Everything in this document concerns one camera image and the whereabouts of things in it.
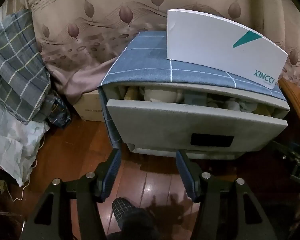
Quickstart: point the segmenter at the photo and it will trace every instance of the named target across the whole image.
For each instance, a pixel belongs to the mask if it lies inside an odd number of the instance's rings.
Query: crumpled fabric
[[[46,122],[23,124],[0,104],[0,166],[20,187],[29,179],[40,140],[48,129]]]

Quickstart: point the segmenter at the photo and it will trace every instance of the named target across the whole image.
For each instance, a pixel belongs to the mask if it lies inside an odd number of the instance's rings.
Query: pile of clothes
[[[0,167],[22,186],[48,122],[65,127],[70,113],[51,88],[30,10],[0,19]]]

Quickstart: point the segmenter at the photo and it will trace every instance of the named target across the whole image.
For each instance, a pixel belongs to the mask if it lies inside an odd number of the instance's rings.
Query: gray checkered blanket
[[[21,122],[43,122],[54,95],[34,36],[30,10],[0,21],[0,102]]]

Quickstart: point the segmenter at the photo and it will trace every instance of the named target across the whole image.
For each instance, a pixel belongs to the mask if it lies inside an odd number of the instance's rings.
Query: blue plaid fabric
[[[139,33],[113,63],[101,85],[113,82],[176,82],[236,88],[284,98],[278,85],[266,88],[223,70],[167,59],[167,33]]]
[[[38,51],[32,14],[20,10],[0,21],[0,102],[21,122],[43,122],[54,95]]]

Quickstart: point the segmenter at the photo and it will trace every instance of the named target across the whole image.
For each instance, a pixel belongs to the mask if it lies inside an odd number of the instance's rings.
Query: metal bolt
[[[211,174],[208,173],[208,172],[204,172],[204,173],[201,174],[201,176],[202,176],[204,179],[208,179],[208,178],[211,177]]]
[[[239,185],[243,185],[243,184],[244,184],[244,179],[242,179],[242,178],[237,178],[237,183],[238,183]]]
[[[60,182],[61,182],[60,179],[54,179],[54,180],[52,181],[52,184],[53,184],[53,185],[58,185]]]
[[[88,173],[86,174],[86,177],[87,177],[88,179],[92,179],[94,176],[95,176],[95,174],[94,174],[93,171],[90,171],[90,172],[88,172]]]

